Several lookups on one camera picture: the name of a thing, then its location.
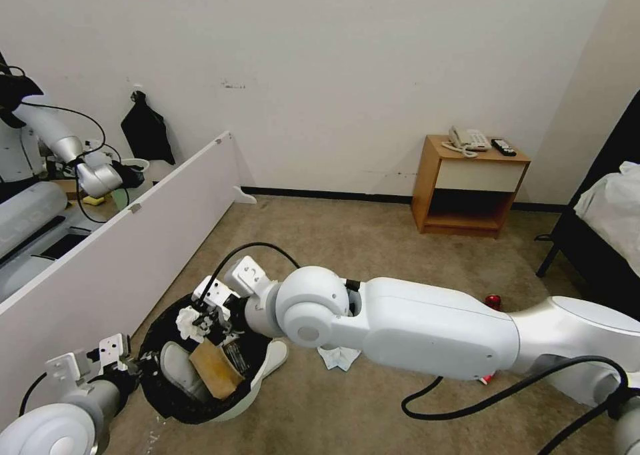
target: black bed frame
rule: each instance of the black bed frame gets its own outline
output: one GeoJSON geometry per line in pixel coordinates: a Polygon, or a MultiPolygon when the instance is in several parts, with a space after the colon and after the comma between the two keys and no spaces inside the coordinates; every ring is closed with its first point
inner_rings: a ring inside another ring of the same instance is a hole
{"type": "Polygon", "coordinates": [[[573,210],[583,192],[606,174],[618,172],[624,161],[640,163],[640,91],[623,113],[571,202],[562,212],[551,232],[553,246],[536,275],[544,276],[556,254],[562,251],[591,288],[585,298],[640,320],[640,278],[627,261],[579,219],[573,210]]]}

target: black baseboard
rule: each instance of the black baseboard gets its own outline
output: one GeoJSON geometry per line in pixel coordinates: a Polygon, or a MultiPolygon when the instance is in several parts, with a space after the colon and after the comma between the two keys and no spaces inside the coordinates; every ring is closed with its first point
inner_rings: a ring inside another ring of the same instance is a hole
{"type": "Polygon", "coordinates": [[[354,200],[362,202],[384,202],[410,205],[409,195],[365,194],[357,192],[304,191],[296,189],[267,189],[264,187],[244,187],[242,190],[251,195],[282,195],[284,197],[308,197],[310,199],[354,200]]]}
{"type": "MultiPolygon", "coordinates": [[[[385,195],[385,194],[365,194],[357,192],[330,192],[330,191],[307,191],[297,189],[269,189],[265,187],[245,187],[242,190],[251,195],[280,195],[283,197],[307,197],[310,199],[330,199],[330,200],[353,200],[361,202],[384,202],[410,205],[412,197],[410,195],[385,195]]],[[[565,205],[560,204],[540,204],[529,202],[514,202],[511,206],[513,210],[527,212],[552,212],[561,213],[565,205]]]]}
{"type": "Polygon", "coordinates": [[[525,212],[550,212],[562,213],[567,208],[562,204],[539,204],[534,202],[514,202],[511,210],[522,210],[525,212]]]}

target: red can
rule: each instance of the red can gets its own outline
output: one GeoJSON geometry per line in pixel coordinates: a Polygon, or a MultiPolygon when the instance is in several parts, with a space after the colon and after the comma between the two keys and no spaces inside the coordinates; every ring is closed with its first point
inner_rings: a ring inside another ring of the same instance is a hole
{"type": "Polygon", "coordinates": [[[502,299],[499,295],[489,295],[485,298],[485,305],[491,307],[493,310],[501,310],[502,299]]]}

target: black trash bag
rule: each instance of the black trash bag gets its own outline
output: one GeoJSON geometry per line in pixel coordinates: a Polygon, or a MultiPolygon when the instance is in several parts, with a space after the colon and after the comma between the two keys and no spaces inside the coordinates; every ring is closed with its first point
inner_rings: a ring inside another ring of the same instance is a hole
{"type": "MultiPolygon", "coordinates": [[[[175,319],[180,309],[192,303],[191,294],[187,294],[162,312],[149,327],[145,340],[142,342],[140,354],[149,352],[159,354],[165,343],[169,341],[176,342],[187,352],[193,352],[198,343],[190,338],[183,340],[175,325],[175,319]]],[[[249,365],[249,370],[245,374],[245,379],[224,400],[211,397],[206,404],[194,400],[168,381],[158,370],[144,375],[140,381],[147,401],[162,417],[174,417],[179,422],[186,424],[208,422],[232,409],[251,391],[251,381],[266,359],[267,347],[271,339],[247,330],[240,334],[238,342],[243,358],[249,365]]]]}
{"type": "Polygon", "coordinates": [[[118,161],[112,161],[111,166],[118,172],[118,175],[122,179],[121,189],[135,189],[142,185],[145,181],[145,176],[141,172],[142,167],[137,165],[122,165],[118,161]]]}
{"type": "Polygon", "coordinates": [[[135,91],[131,100],[133,107],[122,120],[120,127],[129,141],[133,156],[145,160],[164,160],[175,165],[162,115],[147,105],[144,92],[135,91]]]}

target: yellow sponge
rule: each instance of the yellow sponge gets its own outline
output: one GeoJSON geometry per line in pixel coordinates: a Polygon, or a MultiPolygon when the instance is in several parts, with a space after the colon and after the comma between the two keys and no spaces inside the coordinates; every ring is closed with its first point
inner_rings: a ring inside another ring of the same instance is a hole
{"type": "Polygon", "coordinates": [[[224,350],[206,338],[191,353],[189,360],[198,371],[211,395],[220,400],[231,395],[244,380],[244,377],[229,362],[224,350]]]}
{"type": "Polygon", "coordinates": [[[82,203],[86,203],[89,205],[100,205],[102,203],[105,202],[105,198],[104,197],[100,197],[99,199],[94,199],[93,197],[90,197],[89,195],[87,195],[84,199],[82,199],[82,203]]]}

